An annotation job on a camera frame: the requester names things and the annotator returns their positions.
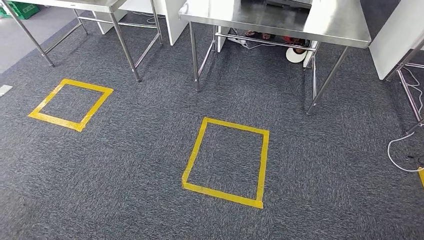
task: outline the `yellow tape square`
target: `yellow tape square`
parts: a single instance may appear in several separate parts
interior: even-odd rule
[[[80,122],[73,122],[69,120],[65,120],[62,118],[50,116],[44,113],[41,113],[41,109],[43,109],[47,103],[52,100],[52,98],[61,90],[66,84],[84,88],[84,89],[90,89],[94,91],[98,91],[103,93],[101,97],[97,100],[97,102],[91,107],[91,109],[87,112],[87,114],[82,118]],[[31,118],[38,119],[41,121],[49,122],[52,124],[56,124],[59,126],[63,126],[66,128],[70,128],[73,130],[76,130],[78,132],[81,132],[83,128],[86,127],[86,124],[88,121],[92,118],[94,113],[100,108],[100,106],[103,104],[103,102],[108,98],[108,96],[113,92],[114,90],[112,88],[104,87],[104,86],[98,86],[90,83],[85,83],[82,81],[75,81],[71,79],[63,79],[60,84],[28,115]]]
[[[200,145],[202,143],[203,136],[205,135],[206,127],[210,124],[221,125],[229,128],[240,129],[244,131],[249,131],[256,134],[262,134],[262,150],[260,154],[260,167],[259,167],[259,176],[257,181],[257,189],[256,189],[256,199],[250,199],[243,196],[237,196],[230,193],[214,190],[211,188],[207,188],[204,186],[195,185],[187,182],[189,179],[189,174],[193,168],[193,164],[195,163],[196,157],[199,152]],[[232,122],[221,121],[212,119],[209,117],[204,117],[201,122],[200,130],[197,135],[196,142],[194,143],[193,151],[191,152],[190,158],[188,159],[187,167],[182,174],[182,187],[184,189],[191,190],[193,192],[206,194],[209,196],[225,199],[228,201],[232,201],[235,203],[263,209],[264,204],[262,202],[262,197],[264,195],[264,185],[265,185],[265,170],[267,168],[267,155],[268,155],[268,142],[270,139],[270,132],[268,130],[258,129],[250,126],[240,125]]]

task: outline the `white plastic item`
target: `white plastic item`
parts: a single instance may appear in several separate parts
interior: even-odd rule
[[[290,62],[297,64],[302,62],[305,57],[306,54],[308,54],[307,51],[304,51],[302,54],[296,53],[294,48],[289,48],[287,49],[287,51],[285,52],[285,57],[287,58],[287,60],[289,60]]]

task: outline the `table leg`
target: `table leg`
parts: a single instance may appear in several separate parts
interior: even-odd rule
[[[312,98],[317,97],[317,66],[315,64],[315,56],[312,56]]]
[[[218,26],[217,25],[213,25],[213,38],[212,41],[213,43],[213,48],[212,50],[215,52],[218,52],[218,36],[216,36],[215,34],[218,32]]]
[[[321,45],[321,42],[318,41],[315,46],[316,51],[312,52],[312,56],[310,56],[309,60],[307,61],[306,67],[303,68],[303,71],[306,71],[306,69],[309,68],[309,64],[311,63],[312,59],[315,58],[315,55],[317,55],[320,45]]]
[[[134,62],[133,62],[133,59],[131,58],[130,51],[128,51],[127,44],[125,43],[125,40],[122,37],[122,32],[121,32],[121,28],[119,27],[118,21],[115,18],[115,15],[113,13],[110,13],[110,18],[112,19],[113,26],[115,27],[116,34],[118,35],[120,44],[122,45],[123,52],[125,53],[126,59],[128,60],[128,63],[129,63],[129,66],[131,67],[132,72],[135,75],[135,79],[137,81],[139,81],[140,80],[139,73],[137,72],[137,69],[134,66]]]
[[[196,86],[196,91],[200,90],[199,84],[199,72],[198,72],[198,51],[196,49],[196,36],[195,30],[193,29],[192,22],[188,22],[190,28],[190,40],[191,40],[191,54],[193,56],[193,70],[194,70],[194,83]]]
[[[405,78],[404,78],[404,75],[402,74],[402,71],[396,70],[396,73],[399,75],[400,83],[402,84],[402,87],[405,90],[405,93],[406,93],[406,96],[408,97],[411,109],[412,109],[413,113],[415,114],[415,118],[419,122],[419,121],[421,121],[420,110],[418,109],[417,104],[415,103],[414,96],[411,94],[410,88],[408,87],[408,84],[405,81]]]
[[[164,44],[164,40],[162,39],[162,31],[161,31],[161,26],[159,26],[159,19],[158,19],[158,15],[156,14],[155,4],[153,3],[153,0],[150,0],[150,3],[151,3],[151,10],[153,12],[154,23],[156,24],[157,33],[159,34],[159,43],[160,45],[162,45]]]
[[[35,38],[31,35],[30,31],[28,31],[28,29],[24,26],[24,24],[22,23],[22,21],[16,16],[16,13],[12,10],[11,6],[9,6],[9,4],[5,1],[5,0],[0,0],[0,3],[10,12],[10,15],[12,16],[12,18],[17,22],[17,24],[22,28],[22,30],[26,33],[26,35],[29,37],[29,39],[31,39],[31,41],[34,43],[35,47],[38,49],[38,51],[41,53],[41,56],[43,56],[48,64],[50,66],[55,66],[52,62],[52,60],[50,60],[49,56],[47,56],[47,54],[44,52],[44,50],[41,48],[41,46],[39,45],[39,43],[35,40]]]
[[[89,32],[87,31],[87,28],[86,28],[86,26],[84,25],[83,21],[81,21],[81,19],[79,19],[80,15],[78,15],[77,10],[76,10],[76,9],[72,9],[72,10],[73,10],[73,12],[74,12],[74,13],[75,13],[75,15],[76,15],[76,19],[78,20],[78,22],[81,24],[82,28],[84,29],[85,34],[89,34]]]
[[[312,111],[314,110],[315,106],[318,104],[318,102],[323,97],[326,89],[328,88],[328,86],[330,85],[330,83],[333,80],[334,76],[336,75],[337,70],[340,68],[340,66],[342,65],[342,63],[345,60],[346,56],[348,55],[348,49],[349,49],[348,46],[344,48],[344,50],[341,53],[340,57],[338,58],[337,62],[333,66],[331,72],[328,74],[327,79],[322,84],[321,88],[319,89],[318,94],[316,95],[316,97],[313,98],[312,104],[310,105],[310,107],[307,110],[306,114],[310,115],[312,113]]]

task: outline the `stainless steel table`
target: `stainless steel table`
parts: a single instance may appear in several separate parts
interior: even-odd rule
[[[118,22],[115,18],[114,12],[118,10],[118,8],[124,4],[127,0],[17,0],[15,2],[22,2],[22,3],[28,3],[28,4],[38,4],[38,5],[46,5],[46,6],[53,6],[53,7],[62,7],[62,8],[68,8],[73,9],[76,18],[78,19],[78,24],[72,28],[68,33],[66,33],[62,38],[60,38],[55,44],[53,44],[51,47],[47,48],[46,50],[43,50],[40,44],[34,39],[34,37],[31,35],[31,33],[28,31],[28,29],[24,26],[22,21],[16,16],[14,11],[11,9],[9,4],[6,2],[6,0],[0,0],[0,3],[8,9],[8,11],[11,13],[12,18],[19,24],[19,26],[23,29],[23,31],[26,33],[26,35],[32,40],[32,42],[35,44],[38,51],[41,53],[41,55],[47,60],[50,66],[54,66],[52,60],[47,56],[47,54],[54,49],[58,44],[60,44],[63,40],[65,40],[71,33],[73,33],[77,28],[82,27],[84,28],[84,31],[86,34],[88,34],[86,27],[84,26],[82,20],[87,21],[95,21],[100,23],[108,23],[113,24],[116,30],[116,34],[118,35],[119,41],[122,45],[123,51],[125,53],[125,56],[128,60],[128,63],[131,67],[131,70],[134,72],[135,79],[140,80],[139,74],[137,73],[137,67],[142,62],[148,51],[152,48],[153,44],[156,42],[157,39],[159,39],[160,44],[163,44],[162,40],[162,32],[161,28],[159,26],[158,16],[156,14],[155,5],[153,3],[153,0],[150,0],[151,8],[153,11],[153,17],[155,20],[155,25],[145,25],[145,24],[136,24],[136,23],[129,23],[129,22]],[[76,9],[78,10],[86,10],[86,11],[95,11],[95,12],[101,12],[101,13],[107,13],[110,15],[111,21],[105,21],[90,17],[83,17],[79,16]],[[150,28],[150,29],[157,29],[157,34],[153,38],[153,40],[150,42],[146,50],[143,52],[141,57],[137,60],[137,62],[134,63],[130,52],[128,51],[127,45],[125,43],[125,40],[122,36],[121,28],[122,26],[130,26],[130,27],[139,27],[139,28]]]
[[[349,47],[367,48],[371,43],[360,0],[314,0],[310,11],[264,4],[263,0],[187,0],[179,10],[179,17],[189,21],[191,50],[196,90],[200,90],[199,76],[218,37],[242,39],[312,52],[313,101],[307,113],[322,98],[336,71],[347,56]],[[213,40],[198,69],[195,32],[192,22],[213,25]],[[217,26],[252,30],[262,33],[318,41],[316,47],[300,47],[285,43],[221,34]],[[327,79],[317,91],[315,55],[320,43],[345,46]]]

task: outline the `sandal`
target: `sandal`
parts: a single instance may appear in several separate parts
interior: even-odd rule
[[[259,37],[259,35],[261,35],[261,33],[260,32],[257,32],[257,31],[247,31],[245,34],[244,34],[246,37],[248,37],[248,38],[253,38],[253,39],[255,39],[255,38],[257,38],[257,37]]]

